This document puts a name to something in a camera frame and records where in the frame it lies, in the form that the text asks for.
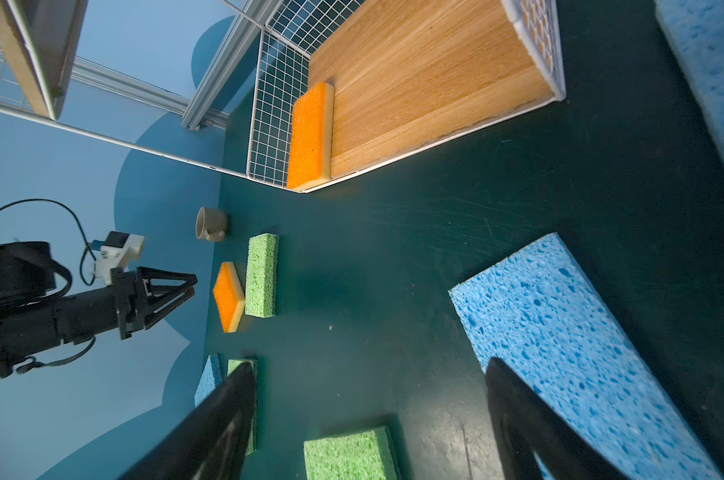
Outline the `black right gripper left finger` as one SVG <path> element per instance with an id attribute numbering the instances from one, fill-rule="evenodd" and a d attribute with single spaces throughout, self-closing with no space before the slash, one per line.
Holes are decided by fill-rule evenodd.
<path id="1" fill-rule="evenodd" d="M 253 366 L 237 367 L 123 479 L 238 479 L 244 467 L 257 383 Z"/>

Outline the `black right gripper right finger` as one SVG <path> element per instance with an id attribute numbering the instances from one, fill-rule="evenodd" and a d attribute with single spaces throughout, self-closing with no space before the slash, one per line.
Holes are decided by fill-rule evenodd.
<path id="1" fill-rule="evenodd" d="M 507 479 L 624 479 L 502 359 L 485 373 L 488 408 Z"/>

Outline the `orange sponge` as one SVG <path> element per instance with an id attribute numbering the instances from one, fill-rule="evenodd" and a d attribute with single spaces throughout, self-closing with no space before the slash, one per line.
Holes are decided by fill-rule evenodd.
<path id="1" fill-rule="evenodd" d="M 334 87 L 316 84 L 295 103 L 287 188 L 305 191 L 331 180 Z"/>
<path id="2" fill-rule="evenodd" d="M 223 262 L 213 288 L 224 333 L 236 332 L 244 314 L 246 299 L 235 265 Z"/>

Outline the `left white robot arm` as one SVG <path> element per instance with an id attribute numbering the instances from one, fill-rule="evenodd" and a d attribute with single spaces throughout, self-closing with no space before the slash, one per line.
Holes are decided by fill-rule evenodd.
<path id="1" fill-rule="evenodd" d="M 97 335 L 148 330 L 191 299 L 193 274 L 114 268 L 112 283 L 70 294 L 71 272 L 46 242 L 0 245 L 0 378 L 42 367 L 36 356 L 63 344 L 92 348 Z"/>

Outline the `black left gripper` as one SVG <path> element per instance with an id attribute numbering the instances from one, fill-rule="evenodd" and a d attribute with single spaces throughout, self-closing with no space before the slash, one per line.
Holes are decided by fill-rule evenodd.
<path id="1" fill-rule="evenodd" d="M 195 295 L 198 278 L 149 267 L 114 269 L 115 305 L 121 340 L 149 330 Z"/>

